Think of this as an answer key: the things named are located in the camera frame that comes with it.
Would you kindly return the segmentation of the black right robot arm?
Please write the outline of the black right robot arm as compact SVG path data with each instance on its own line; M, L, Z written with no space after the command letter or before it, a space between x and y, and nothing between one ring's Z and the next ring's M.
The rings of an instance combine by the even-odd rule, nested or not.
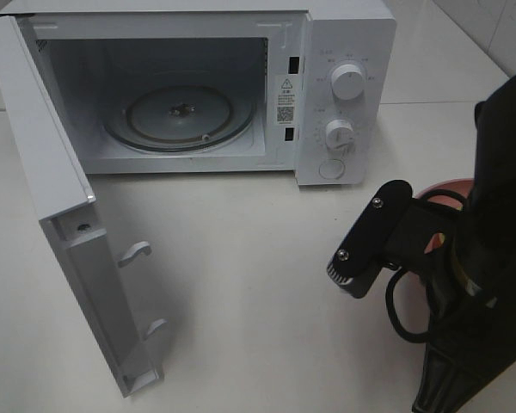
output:
M450 242L415 412L455 412L516 361L516 76L475 108L474 182Z

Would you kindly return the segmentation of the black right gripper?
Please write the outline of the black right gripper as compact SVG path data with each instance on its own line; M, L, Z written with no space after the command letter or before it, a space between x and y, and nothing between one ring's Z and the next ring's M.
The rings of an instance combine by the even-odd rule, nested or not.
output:
M413 412L456 412L516 361L516 244L427 250L430 319Z

